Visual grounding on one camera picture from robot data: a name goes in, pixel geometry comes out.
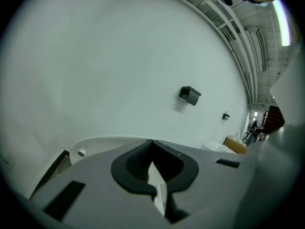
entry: white curved surface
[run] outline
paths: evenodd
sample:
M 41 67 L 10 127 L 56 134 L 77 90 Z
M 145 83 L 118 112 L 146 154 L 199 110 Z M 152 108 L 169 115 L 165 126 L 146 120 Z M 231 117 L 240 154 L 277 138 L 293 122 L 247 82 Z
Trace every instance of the white curved surface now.
M 144 138 L 122 136 L 102 136 L 83 139 L 72 147 L 72 150 L 70 151 L 70 161 L 71 164 L 74 165 L 91 155 L 102 153 L 131 143 L 139 142 L 140 145 L 144 141 L 146 141 Z M 85 151 L 85 156 L 80 156 L 78 154 L 79 151 L 82 153 Z

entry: black rectangular slot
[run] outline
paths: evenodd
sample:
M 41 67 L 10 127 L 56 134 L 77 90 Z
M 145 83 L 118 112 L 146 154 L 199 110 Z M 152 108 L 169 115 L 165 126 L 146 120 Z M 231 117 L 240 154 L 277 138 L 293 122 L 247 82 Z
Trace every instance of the black rectangular slot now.
M 216 163 L 224 165 L 224 166 L 230 166 L 230 167 L 233 167 L 233 168 L 238 168 L 239 164 L 240 164 L 240 162 L 226 160 L 226 159 L 222 159 L 222 158 L 218 159 L 216 161 Z
M 72 181 L 63 191 L 45 208 L 44 212 L 56 220 L 61 220 L 69 207 L 78 197 L 85 184 Z

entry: fluorescent light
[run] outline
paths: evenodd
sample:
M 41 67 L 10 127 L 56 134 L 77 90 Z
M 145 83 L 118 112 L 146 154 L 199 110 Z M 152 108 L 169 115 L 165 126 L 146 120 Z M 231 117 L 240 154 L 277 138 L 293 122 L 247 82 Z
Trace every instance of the fluorescent light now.
M 289 24 L 288 18 L 285 13 L 283 4 L 281 0 L 274 0 L 273 5 L 275 8 L 275 12 L 280 23 L 281 28 L 281 35 L 282 35 L 282 46 L 289 46 L 290 45 L 290 31 L 289 31 Z

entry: black wall-mounted fixture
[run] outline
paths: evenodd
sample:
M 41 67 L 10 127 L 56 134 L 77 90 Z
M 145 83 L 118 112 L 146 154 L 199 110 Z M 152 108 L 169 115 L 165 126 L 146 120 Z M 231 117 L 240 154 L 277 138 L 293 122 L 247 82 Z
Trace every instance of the black wall-mounted fixture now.
M 181 88 L 179 97 L 183 98 L 186 100 L 187 103 L 191 105 L 196 105 L 198 102 L 199 97 L 201 96 L 201 93 L 196 91 L 190 86 L 183 86 Z
M 223 114 L 223 120 L 229 120 L 227 117 L 230 118 L 230 116 L 228 114 L 224 113 Z

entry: brown box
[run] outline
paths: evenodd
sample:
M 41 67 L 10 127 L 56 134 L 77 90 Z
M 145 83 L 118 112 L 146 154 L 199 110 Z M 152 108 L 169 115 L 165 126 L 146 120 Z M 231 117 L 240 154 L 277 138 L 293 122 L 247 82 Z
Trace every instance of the brown box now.
M 245 154 L 247 152 L 247 147 L 229 139 L 228 137 L 226 137 L 225 141 L 224 141 L 224 145 L 226 145 L 229 149 L 233 150 L 234 152 L 238 153 L 238 154 Z

